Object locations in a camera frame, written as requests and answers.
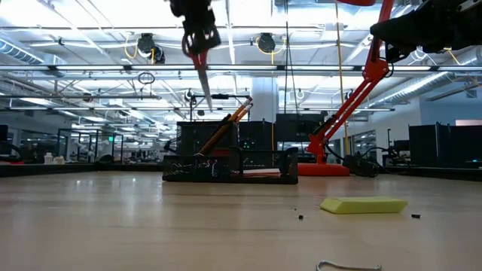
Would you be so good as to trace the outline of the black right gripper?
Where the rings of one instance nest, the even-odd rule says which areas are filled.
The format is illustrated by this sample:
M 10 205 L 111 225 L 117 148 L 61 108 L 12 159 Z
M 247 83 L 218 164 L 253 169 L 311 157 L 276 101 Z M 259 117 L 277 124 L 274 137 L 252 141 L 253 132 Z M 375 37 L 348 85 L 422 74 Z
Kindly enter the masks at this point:
M 421 5 L 425 40 L 420 29 L 421 13 L 411 11 L 400 17 L 378 22 L 371 34 L 385 43 L 385 58 L 395 63 L 418 47 L 424 53 L 440 53 L 446 48 L 461 50 L 467 46 L 459 26 L 465 0 L 425 0 Z

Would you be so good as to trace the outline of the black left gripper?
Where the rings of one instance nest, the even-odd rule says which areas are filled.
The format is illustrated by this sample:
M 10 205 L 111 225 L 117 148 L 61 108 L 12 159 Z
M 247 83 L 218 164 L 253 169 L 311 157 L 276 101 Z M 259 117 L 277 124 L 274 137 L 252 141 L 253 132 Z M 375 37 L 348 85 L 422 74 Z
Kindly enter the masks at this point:
M 170 9 L 175 17 L 183 16 L 185 37 L 194 38 L 197 23 L 197 38 L 200 42 L 216 42 L 217 29 L 215 21 L 211 18 L 209 6 L 211 0 L 169 0 Z

